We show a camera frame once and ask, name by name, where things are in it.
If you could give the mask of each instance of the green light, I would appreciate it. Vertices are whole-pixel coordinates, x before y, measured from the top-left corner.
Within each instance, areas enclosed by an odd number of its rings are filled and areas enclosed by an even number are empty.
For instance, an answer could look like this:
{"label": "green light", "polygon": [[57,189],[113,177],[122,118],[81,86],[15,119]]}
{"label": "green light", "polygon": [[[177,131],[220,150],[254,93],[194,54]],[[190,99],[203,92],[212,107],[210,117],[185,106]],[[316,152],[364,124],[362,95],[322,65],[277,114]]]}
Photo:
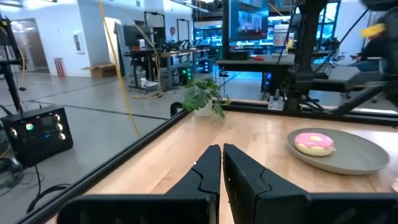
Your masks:
{"label": "green light", "polygon": [[33,130],[33,124],[26,124],[26,130]]}

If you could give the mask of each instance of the concrete floor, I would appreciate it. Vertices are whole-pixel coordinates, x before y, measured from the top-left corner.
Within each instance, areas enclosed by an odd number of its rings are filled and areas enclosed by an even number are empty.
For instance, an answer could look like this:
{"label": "concrete floor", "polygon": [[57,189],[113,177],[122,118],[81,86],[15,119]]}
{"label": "concrete floor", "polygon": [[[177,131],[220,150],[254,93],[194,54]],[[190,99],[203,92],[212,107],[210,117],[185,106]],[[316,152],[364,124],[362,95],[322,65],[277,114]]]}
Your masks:
{"label": "concrete floor", "polygon": [[[332,71],[331,78],[348,79],[355,71],[355,68],[337,68]],[[259,73],[233,72],[229,78],[217,78],[217,82],[225,83],[222,93],[225,92],[230,98],[258,100],[261,97]],[[27,87],[27,91],[21,93],[21,98],[30,110],[38,108],[39,104],[57,104],[65,107],[75,142],[73,149],[57,154],[38,165],[39,172],[44,176],[43,189],[55,184],[71,184],[77,181],[137,140],[116,78],[58,78],[28,74],[24,86]],[[164,95],[155,100],[137,100],[132,96],[145,97],[151,96],[152,93],[143,95],[139,90],[130,92],[131,107],[142,134],[148,133],[167,120],[170,117],[171,103],[182,101],[184,93],[185,90],[181,88],[173,95]],[[339,105],[344,102],[339,93],[314,91],[311,95],[319,98],[323,105]],[[15,111],[5,81],[0,81],[0,104],[7,105],[12,112]],[[391,104],[383,100],[377,104],[367,103],[366,107],[394,110]],[[24,171],[26,175],[22,182],[27,183],[26,185],[19,185],[0,197],[0,223],[14,223],[25,214],[38,191],[37,179],[30,174],[33,171]]]}

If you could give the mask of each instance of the pink frosting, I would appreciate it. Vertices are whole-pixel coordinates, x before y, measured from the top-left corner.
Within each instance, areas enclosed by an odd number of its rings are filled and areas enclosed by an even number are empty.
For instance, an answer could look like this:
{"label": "pink frosting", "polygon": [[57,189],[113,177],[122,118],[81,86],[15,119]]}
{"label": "pink frosting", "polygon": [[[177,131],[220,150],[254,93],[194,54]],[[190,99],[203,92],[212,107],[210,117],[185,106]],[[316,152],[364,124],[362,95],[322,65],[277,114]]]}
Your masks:
{"label": "pink frosting", "polygon": [[[311,139],[312,136],[319,137],[321,141],[312,140]],[[320,133],[301,133],[294,138],[294,143],[295,144],[301,143],[307,147],[320,146],[324,147],[325,149],[333,147],[333,140],[331,140],[331,138],[329,138],[328,136]]]}

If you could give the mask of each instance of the white pot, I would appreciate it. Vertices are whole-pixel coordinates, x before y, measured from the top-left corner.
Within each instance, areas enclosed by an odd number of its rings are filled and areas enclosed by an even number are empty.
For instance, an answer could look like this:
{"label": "white pot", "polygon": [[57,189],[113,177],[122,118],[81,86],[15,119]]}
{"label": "white pot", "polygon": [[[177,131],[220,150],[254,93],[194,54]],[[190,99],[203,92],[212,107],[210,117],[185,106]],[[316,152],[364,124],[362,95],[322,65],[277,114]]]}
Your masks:
{"label": "white pot", "polygon": [[212,114],[213,101],[209,101],[204,108],[200,108],[199,110],[195,110],[195,115],[197,117],[210,117]]}

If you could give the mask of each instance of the potted plant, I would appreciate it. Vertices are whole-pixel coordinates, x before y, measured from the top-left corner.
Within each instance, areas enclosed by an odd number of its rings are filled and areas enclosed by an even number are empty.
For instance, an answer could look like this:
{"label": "potted plant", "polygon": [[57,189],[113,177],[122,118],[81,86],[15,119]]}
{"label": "potted plant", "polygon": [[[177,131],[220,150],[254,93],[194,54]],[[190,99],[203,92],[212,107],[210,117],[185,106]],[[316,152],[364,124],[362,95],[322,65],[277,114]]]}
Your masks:
{"label": "potted plant", "polygon": [[227,95],[227,102],[223,102],[220,87],[212,78],[190,81],[185,88],[188,89],[182,103],[185,110],[194,111],[196,116],[200,117],[216,113],[220,118],[225,118],[222,106],[228,105],[231,102]]}

